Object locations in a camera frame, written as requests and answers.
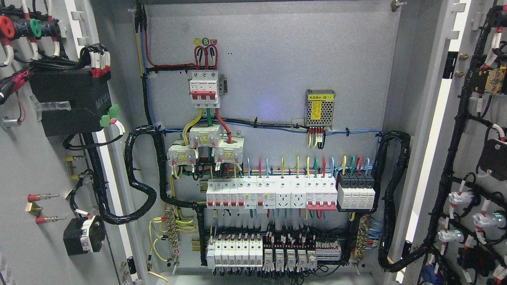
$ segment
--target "black spiral wrap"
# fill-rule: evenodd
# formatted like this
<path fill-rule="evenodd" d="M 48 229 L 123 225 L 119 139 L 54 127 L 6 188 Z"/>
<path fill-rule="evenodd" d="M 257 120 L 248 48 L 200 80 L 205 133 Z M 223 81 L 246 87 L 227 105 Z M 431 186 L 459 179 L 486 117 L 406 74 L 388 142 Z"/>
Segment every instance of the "black spiral wrap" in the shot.
<path fill-rule="evenodd" d="M 93 136 L 91 133 L 83 133 L 83 139 L 85 144 L 91 145 L 94 144 L 95 141 L 93 139 Z M 90 157 L 90 164 L 93 168 L 93 192 L 95 193 L 95 197 L 98 201 L 98 208 L 100 212 L 100 216 L 103 218 L 103 220 L 109 224 L 113 225 L 122 225 L 126 224 L 132 221 L 135 221 L 139 218 L 141 218 L 144 214 L 146 214 L 153 204 L 155 204 L 155 201 L 157 201 L 157 192 L 153 190 L 153 188 L 150 188 L 147 185 L 142 186 L 135 186 L 133 183 L 130 185 L 134 187 L 135 189 L 142 191 L 148 195 L 148 198 L 146 199 L 146 202 L 133 213 L 130 213 L 128 215 L 124 216 L 117 216 L 113 213 L 111 213 L 111 209 L 109 208 L 109 202 L 107 200 L 107 187 L 105 186 L 105 179 L 104 179 L 104 172 L 102 171 L 102 162 L 100 161 L 100 157 L 97 151 L 96 147 L 88 148 L 88 156 Z M 125 164 L 127 164 L 127 156 L 125 155 Z"/>
<path fill-rule="evenodd" d="M 127 177 L 131 187 L 138 189 L 140 191 L 150 191 L 156 192 L 150 186 L 139 182 L 134 175 L 134 166 L 132 159 L 132 149 L 134 147 L 135 139 L 142 135 L 148 134 L 153 139 L 153 145 L 155 146 L 155 152 L 157 155 L 157 164 L 159 169 L 159 188 L 160 188 L 160 199 L 162 201 L 180 207 L 180 208 L 191 208 L 197 213 L 197 227 L 199 229 L 199 240 L 201 244 L 201 265 L 207 266 L 206 260 L 206 237 L 204 231 L 204 208 L 205 205 L 199 205 L 196 202 L 186 202 L 174 199 L 167 195 L 167 156 L 165 155 L 165 144 L 164 144 L 164 136 L 163 131 L 159 130 L 157 127 L 152 125 L 145 125 L 135 128 L 130 132 L 127 137 L 127 141 L 125 142 L 125 167 L 127 169 Z"/>

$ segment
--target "black wire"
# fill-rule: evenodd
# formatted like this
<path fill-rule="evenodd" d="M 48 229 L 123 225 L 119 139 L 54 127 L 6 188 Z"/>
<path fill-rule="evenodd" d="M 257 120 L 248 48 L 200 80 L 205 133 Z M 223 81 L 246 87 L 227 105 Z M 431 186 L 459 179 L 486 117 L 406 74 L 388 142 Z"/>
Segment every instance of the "black wire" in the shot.
<path fill-rule="evenodd" d="M 491 105 L 491 101 L 493 100 L 493 94 L 489 94 L 488 102 L 486 103 L 486 107 L 484 108 L 484 112 L 481 115 L 481 119 L 484 119 L 486 113 L 489 110 L 489 106 Z"/>
<path fill-rule="evenodd" d="M 103 147 L 103 146 L 107 146 L 111 143 L 114 143 L 115 141 L 121 139 L 123 137 L 123 135 L 119 135 L 115 138 L 113 138 L 112 140 L 110 141 L 106 141 L 106 142 L 102 142 L 102 143 L 99 143 L 99 144 L 92 144 L 92 145 L 80 145 L 80 146 L 73 146 L 70 144 L 70 141 L 74 138 L 76 134 L 70 134 L 69 136 L 67 136 L 64 140 L 63 140 L 63 147 L 66 149 L 66 150 L 70 150 L 70 151 L 83 151 L 83 150 L 87 150 L 87 149 L 91 149 L 91 148 L 98 148 L 98 147 Z"/>

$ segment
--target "black cable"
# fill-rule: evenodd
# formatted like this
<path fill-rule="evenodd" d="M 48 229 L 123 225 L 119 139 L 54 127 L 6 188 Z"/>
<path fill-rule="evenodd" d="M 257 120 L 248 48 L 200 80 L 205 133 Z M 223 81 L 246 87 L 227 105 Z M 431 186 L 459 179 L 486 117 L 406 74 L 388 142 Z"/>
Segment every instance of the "black cable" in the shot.
<path fill-rule="evenodd" d="M 84 133 L 83 139 L 87 145 L 95 144 L 93 135 L 91 133 Z M 105 185 L 106 182 L 104 180 L 104 173 L 102 172 L 102 162 L 100 161 L 97 148 L 90 147 L 87 149 L 87 151 L 90 158 L 90 164 L 93 168 L 93 192 L 95 193 L 95 197 L 98 200 L 100 216 L 104 219 L 105 222 L 113 225 L 126 224 L 141 218 L 151 209 L 157 200 L 157 192 L 155 192 L 153 189 L 137 188 L 141 192 L 144 192 L 148 195 L 146 202 L 144 202 L 144 204 L 138 210 L 130 214 L 124 216 L 117 216 L 113 214 L 107 200 L 107 187 Z"/>
<path fill-rule="evenodd" d="M 80 145 L 80 146 L 73 146 L 70 144 L 70 141 L 74 138 L 76 134 L 70 134 L 68 135 L 64 140 L 63 140 L 63 147 L 66 149 L 66 150 L 70 150 L 70 151 L 83 151 L 83 150 L 87 150 L 87 149 L 91 149 L 91 148 L 98 148 L 98 147 L 103 147 L 103 146 L 107 146 L 109 144 L 112 144 L 114 143 L 115 141 L 121 139 L 123 137 L 123 135 L 119 135 L 115 138 L 113 138 L 112 140 L 110 141 L 106 141 L 106 142 L 101 142 L 99 144 L 91 144 L 91 145 Z"/>
<path fill-rule="evenodd" d="M 484 108 L 484 112 L 481 115 L 481 119 L 484 119 L 486 113 L 489 110 L 489 106 L 491 105 L 491 101 L 493 100 L 493 94 L 489 94 L 488 102 L 486 103 L 486 107 Z"/>

